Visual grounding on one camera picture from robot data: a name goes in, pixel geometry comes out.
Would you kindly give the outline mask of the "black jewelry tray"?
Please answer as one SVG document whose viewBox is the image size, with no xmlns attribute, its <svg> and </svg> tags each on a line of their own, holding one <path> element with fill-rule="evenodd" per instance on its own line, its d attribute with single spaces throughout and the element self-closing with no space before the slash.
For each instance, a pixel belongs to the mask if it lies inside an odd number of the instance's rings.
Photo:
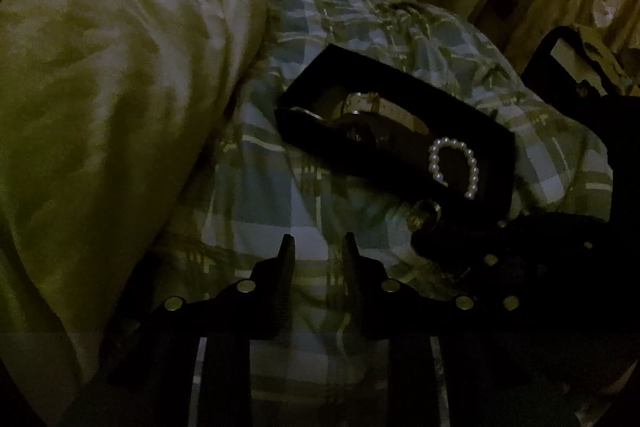
<svg viewBox="0 0 640 427">
<path fill-rule="evenodd" d="M 324 115 L 349 93 L 375 92 L 421 118 L 430 134 L 349 141 L 322 130 L 302 106 Z M 473 222 L 509 217 L 518 148 L 515 136 L 442 89 L 358 52 L 327 46 L 274 99 L 282 139 L 334 174 L 353 176 L 401 202 L 437 202 Z"/>
</svg>

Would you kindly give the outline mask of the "plaid blue-green bedsheet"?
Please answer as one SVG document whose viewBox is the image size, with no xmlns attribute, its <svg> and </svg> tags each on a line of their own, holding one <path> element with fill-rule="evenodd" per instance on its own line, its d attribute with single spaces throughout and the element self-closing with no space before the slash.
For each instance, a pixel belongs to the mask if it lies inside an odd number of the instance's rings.
<svg viewBox="0 0 640 427">
<path fill-rule="evenodd" d="M 423 152 L 406 154 L 390 176 L 365 165 L 333 172 L 285 140 L 276 101 L 309 65 L 336 46 L 319 80 L 327 94 L 347 74 L 362 87 L 392 84 L 393 72 L 423 84 L 427 108 L 454 98 L 454 118 L 497 150 L 480 162 L 480 195 L 508 219 L 536 211 L 597 225 L 611 213 L 613 171 L 603 142 L 528 90 L 509 62 L 472 25 L 416 0 L 271 0 L 265 40 L 241 82 L 232 116 L 196 163 L 168 225 L 181 287 L 200 300 L 242 277 L 284 234 L 296 243 L 293 325 L 285 340 L 250 350 L 252 395 L 275 426 L 375 425 L 380 415 L 356 396 L 378 365 L 350 355 L 350 316 L 340 251 L 354 233 L 363 252 L 425 297 L 475 311 L 497 286 L 503 257 L 529 255 L 536 241 L 553 260 L 566 255 L 550 225 L 497 242 L 494 218 L 454 223 L 425 202 Z M 514 140 L 502 144 L 512 132 Z"/>
</svg>

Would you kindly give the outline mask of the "white crumpled duvet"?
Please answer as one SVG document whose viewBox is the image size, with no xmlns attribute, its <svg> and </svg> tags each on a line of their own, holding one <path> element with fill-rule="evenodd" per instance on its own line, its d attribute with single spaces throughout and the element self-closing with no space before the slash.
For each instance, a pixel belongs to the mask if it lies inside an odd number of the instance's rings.
<svg viewBox="0 0 640 427">
<path fill-rule="evenodd" d="M 1 0 L 1 358 L 54 424 L 270 0 Z"/>
</svg>

